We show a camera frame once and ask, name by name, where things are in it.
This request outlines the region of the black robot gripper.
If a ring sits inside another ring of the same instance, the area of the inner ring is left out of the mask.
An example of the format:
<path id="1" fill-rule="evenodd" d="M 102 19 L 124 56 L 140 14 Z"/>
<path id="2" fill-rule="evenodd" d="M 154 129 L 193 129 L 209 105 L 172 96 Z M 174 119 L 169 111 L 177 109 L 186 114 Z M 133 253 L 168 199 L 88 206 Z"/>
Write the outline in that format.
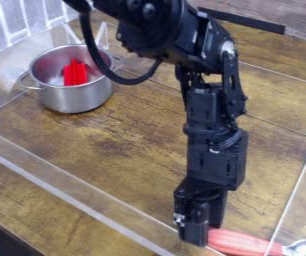
<path id="1" fill-rule="evenodd" d="M 178 238 L 197 247 L 207 245 L 208 226 L 221 226 L 228 192 L 244 181 L 247 146 L 241 129 L 217 143 L 188 138 L 186 174 L 173 192 L 173 222 Z"/>

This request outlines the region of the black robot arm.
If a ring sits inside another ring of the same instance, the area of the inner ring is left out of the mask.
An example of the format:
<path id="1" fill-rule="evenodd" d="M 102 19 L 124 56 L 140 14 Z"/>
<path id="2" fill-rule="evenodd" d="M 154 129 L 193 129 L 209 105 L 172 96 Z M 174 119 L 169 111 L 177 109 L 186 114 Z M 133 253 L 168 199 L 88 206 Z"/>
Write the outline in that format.
<path id="1" fill-rule="evenodd" d="M 248 134 L 236 118 L 247 96 L 239 78 L 239 52 L 228 31 L 207 10 L 188 0 L 62 0 L 78 12 L 89 54 L 101 73 L 116 83 L 136 85 L 105 64 L 94 43 L 90 11 L 118 21 L 116 38 L 126 51 L 169 63 L 180 82 L 188 136 L 186 175 L 173 192 L 173 222 L 182 241 L 203 247 L 208 230 L 221 226 L 227 195 L 245 176 Z"/>

